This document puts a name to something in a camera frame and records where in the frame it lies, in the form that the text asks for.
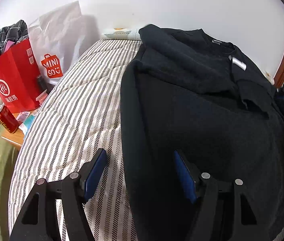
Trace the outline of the black sweatshirt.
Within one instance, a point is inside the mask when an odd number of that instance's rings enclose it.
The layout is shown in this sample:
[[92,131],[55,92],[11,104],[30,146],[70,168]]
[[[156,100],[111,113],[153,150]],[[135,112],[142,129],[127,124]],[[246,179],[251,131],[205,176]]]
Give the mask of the black sweatshirt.
[[269,240],[284,237],[284,108],[230,42],[147,25],[121,82],[124,177],[138,240],[189,240],[178,151],[215,179],[240,179]]

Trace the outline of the wooden bedside table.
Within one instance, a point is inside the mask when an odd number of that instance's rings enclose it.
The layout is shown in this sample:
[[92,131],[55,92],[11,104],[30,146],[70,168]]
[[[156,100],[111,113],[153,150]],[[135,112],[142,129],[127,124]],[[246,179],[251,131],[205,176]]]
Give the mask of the wooden bedside table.
[[1,138],[9,142],[19,151],[24,141],[24,133],[20,129],[18,129],[15,133],[9,133],[5,129],[1,134]]

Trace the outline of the small packets on table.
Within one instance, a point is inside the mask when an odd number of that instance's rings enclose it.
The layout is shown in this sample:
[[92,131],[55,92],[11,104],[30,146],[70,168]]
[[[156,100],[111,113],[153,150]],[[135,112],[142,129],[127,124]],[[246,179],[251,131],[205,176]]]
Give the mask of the small packets on table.
[[[47,90],[45,90],[36,98],[37,102],[39,102],[40,107],[42,106],[42,104],[44,103],[47,97],[48,97],[48,93],[47,93]],[[22,130],[24,136],[27,135],[30,129],[30,126],[33,123],[40,107],[34,111],[23,111],[17,116],[16,120],[19,124],[18,128]]]

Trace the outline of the red drink can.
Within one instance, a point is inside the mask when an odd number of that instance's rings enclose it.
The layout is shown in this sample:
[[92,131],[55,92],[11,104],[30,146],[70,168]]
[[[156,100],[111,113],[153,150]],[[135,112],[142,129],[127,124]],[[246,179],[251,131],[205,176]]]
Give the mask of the red drink can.
[[17,119],[5,104],[0,105],[0,123],[9,133],[15,133],[19,127]]

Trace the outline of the striped quilted bed cover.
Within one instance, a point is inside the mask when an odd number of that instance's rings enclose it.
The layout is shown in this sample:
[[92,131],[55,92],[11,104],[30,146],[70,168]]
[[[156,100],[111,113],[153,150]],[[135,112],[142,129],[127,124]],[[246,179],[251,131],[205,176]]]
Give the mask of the striped quilted bed cover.
[[107,168],[84,207],[89,225],[96,240],[137,240],[124,181],[120,79],[139,46],[138,41],[100,40],[54,87],[31,123],[15,164],[10,229],[37,179],[61,180],[102,147]]

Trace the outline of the red paper shopping bag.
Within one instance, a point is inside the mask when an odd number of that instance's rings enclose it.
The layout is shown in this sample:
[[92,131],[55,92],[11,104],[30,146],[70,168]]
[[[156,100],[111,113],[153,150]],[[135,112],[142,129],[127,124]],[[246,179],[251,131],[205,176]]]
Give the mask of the red paper shopping bag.
[[28,39],[11,46],[0,56],[0,98],[12,113],[35,110],[41,94],[40,75]]

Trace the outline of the white patterned folded blanket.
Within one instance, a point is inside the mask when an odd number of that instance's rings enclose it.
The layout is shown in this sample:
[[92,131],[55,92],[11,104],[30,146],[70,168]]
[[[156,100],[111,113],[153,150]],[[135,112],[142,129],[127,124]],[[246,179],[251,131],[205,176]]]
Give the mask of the white patterned folded blanket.
[[101,34],[102,40],[141,40],[139,30],[136,28],[107,29]]

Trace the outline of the white Miniso plastic bag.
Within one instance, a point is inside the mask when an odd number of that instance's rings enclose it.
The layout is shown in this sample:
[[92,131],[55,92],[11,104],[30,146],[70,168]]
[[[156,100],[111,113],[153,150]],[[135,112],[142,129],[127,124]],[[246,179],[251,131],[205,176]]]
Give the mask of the white Miniso plastic bag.
[[41,15],[28,26],[41,76],[56,85],[78,58],[99,39],[96,18],[83,15],[78,1]]

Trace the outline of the plaid grey cloth in bag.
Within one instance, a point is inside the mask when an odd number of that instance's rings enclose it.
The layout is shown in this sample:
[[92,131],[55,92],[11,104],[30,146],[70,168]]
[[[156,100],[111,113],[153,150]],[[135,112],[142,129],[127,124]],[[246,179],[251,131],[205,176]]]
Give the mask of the plaid grey cloth in bag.
[[28,38],[28,27],[24,20],[0,29],[0,56],[4,53],[9,41],[13,44]]

